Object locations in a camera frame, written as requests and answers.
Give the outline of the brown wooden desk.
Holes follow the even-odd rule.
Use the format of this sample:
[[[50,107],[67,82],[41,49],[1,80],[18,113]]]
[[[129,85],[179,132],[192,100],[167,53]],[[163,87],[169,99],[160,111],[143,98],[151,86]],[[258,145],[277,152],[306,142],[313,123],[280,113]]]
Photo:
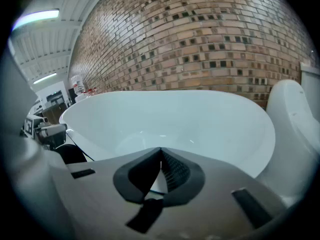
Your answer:
[[[51,124],[58,124],[61,115],[65,112],[67,106],[65,103],[55,104],[42,111],[42,115],[48,119]]]

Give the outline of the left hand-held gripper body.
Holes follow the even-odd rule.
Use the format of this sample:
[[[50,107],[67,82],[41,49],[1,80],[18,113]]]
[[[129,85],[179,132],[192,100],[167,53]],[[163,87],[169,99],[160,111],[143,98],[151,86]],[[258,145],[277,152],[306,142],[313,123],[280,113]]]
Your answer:
[[[52,124],[47,117],[27,116],[24,121],[24,134],[46,147],[59,147],[66,142],[67,125]]]

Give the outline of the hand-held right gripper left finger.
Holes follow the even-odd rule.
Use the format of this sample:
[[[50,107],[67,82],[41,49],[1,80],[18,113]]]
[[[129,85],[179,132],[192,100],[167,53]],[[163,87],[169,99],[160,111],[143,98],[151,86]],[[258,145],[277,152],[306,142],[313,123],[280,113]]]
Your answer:
[[[162,150],[147,148],[121,158],[125,163],[113,174],[113,185],[126,201],[142,204],[160,172]]]

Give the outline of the white toilet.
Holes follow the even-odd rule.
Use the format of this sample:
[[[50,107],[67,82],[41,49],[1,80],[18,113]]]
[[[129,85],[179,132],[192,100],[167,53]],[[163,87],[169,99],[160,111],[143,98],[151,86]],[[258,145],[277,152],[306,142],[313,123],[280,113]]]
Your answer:
[[[257,179],[287,207],[303,199],[320,166],[320,122],[294,80],[281,80],[270,92],[266,112],[275,130],[272,157]]]

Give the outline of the white bathtub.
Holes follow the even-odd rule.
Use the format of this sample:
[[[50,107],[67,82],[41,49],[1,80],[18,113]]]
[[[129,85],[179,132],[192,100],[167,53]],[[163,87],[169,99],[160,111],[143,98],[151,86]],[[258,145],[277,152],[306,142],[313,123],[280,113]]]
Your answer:
[[[86,98],[60,117],[87,166],[149,148],[219,160],[246,178],[240,189],[271,195],[258,181],[275,148],[267,113],[243,96],[211,90],[116,91]]]

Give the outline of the clear water jug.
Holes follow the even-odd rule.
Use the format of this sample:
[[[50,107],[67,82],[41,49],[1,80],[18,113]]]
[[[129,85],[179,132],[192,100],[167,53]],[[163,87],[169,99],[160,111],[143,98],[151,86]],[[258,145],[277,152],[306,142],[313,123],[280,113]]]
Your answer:
[[[77,74],[71,77],[71,84],[74,90],[74,93],[79,96],[86,91],[83,78],[81,75]]]

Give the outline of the long ceiling light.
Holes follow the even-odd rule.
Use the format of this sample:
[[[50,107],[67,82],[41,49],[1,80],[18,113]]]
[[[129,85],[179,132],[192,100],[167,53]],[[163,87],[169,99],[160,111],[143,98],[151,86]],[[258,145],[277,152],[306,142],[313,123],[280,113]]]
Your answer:
[[[59,12],[60,12],[59,9],[52,9],[52,10],[33,12],[30,14],[21,16],[14,23],[12,27],[12,31],[32,22],[42,21],[47,19],[55,19],[59,16]]]
[[[43,81],[45,81],[45,80],[47,80],[47,79],[50,79],[50,78],[52,78],[52,77],[55,77],[56,75],[57,75],[57,73],[55,72],[55,73],[49,74],[49,75],[47,75],[47,76],[44,76],[44,77],[42,77],[42,78],[34,81],[34,82],[33,82],[33,85],[36,85],[36,84],[38,84],[38,83],[41,83],[41,82],[43,82]]]

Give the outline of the white cabinet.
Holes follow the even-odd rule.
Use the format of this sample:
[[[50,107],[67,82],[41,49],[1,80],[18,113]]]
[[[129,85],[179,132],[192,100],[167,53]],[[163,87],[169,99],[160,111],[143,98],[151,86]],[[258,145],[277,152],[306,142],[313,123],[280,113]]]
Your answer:
[[[301,86],[313,117],[320,123],[320,68],[300,63]]]

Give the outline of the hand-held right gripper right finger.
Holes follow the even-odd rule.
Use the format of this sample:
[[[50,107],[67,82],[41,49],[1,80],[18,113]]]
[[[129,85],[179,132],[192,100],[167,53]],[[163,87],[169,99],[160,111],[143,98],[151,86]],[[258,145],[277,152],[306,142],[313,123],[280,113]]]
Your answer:
[[[162,148],[161,171],[164,175],[167,193],[163,196],[164,207],[188,204],[202,190],[205,173],[195,162],[176,152]]]

